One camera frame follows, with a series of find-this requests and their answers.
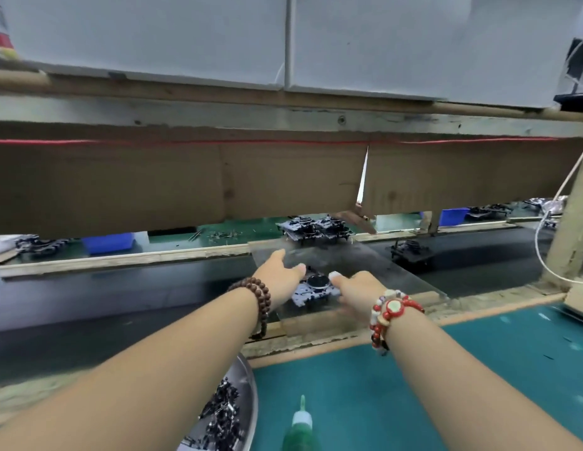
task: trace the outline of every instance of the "another person's hand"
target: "another person's hand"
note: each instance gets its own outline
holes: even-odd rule
[[[332,272],[329,274],[329,279],[341,292],[340,302],[355,311],[357,319],[368,320],[373,305],[387,289],[372,273],[367,271],[357,272],[351,278]]]
[[[286,302],[306,275],[306,266],[298,264],[291,269],[283,266],[283,257],[286,250],[273,251],[271,257],[258,268],[254,277],[259,278],[269,289],[271,294],[271,310]]]

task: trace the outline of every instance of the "metal bowl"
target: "metal bowl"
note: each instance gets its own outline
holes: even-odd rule
[[[254,431],[256,430],[256,421],[258,419],[258,393],[254,374],[250,364],[248,364],[248,360],[242,354],[239,354],[225,376],[239,391],[239,397],[235,401],[235,404],[239,407],[239,415],[237,417],[239,418],[239,425],[243,432],[243,437],[235,445],[235,451],[250,451]],[[195,439],[203,437],[209,422],[210,418],[200,419],[193,426],[191,432],[188,433],[188,436]],[[177,451],[194,451],[197,449],[180,444]],[[214,450],[214,444],[211,444],[208,449]]]

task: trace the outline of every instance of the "red and white beaded bracelet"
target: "red and white beaded bracelet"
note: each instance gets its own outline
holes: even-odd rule
[[[373,348],[379,354],[385,355],[390,350],[385,342],[385,332],[393,318],[398,318],[404,314],[405,307],[412,307],[425,313],[421,304],[400,290],[386,290],[375,302],[371,310],[369,328],[371,329]]]

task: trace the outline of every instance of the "green bottle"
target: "green bottle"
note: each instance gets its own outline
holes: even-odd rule
[[[318,451],[320,446],[312,433],[312,416],[306,411],[306,399],[300,399],[300,411],[291,421],[291,429],[283,439],[282,451]]]

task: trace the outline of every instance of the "brown beaded bracelet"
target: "brown beaded bracelet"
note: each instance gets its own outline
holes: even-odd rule
[[[266,321],[269,318],[269,311],[271,310],[271,294],[266,285],[254,277],[246,277],[240,281],[236,281],[229,288],[227,292],[236,288],[247,288],[256,296],[258,301],[258,324],[260,324],[260,332],[252,334],[252,340],[262,339],[266,335]]]

